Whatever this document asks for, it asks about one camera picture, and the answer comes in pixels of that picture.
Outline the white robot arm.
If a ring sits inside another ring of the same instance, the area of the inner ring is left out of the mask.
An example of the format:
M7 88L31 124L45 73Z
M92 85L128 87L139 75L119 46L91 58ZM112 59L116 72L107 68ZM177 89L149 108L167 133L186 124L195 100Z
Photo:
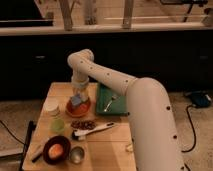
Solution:
M126 97L137 171L185 171L174 115L164 86L149 77L137 78L93 62L89 49L71 53L71 83L86 88L89 77Z

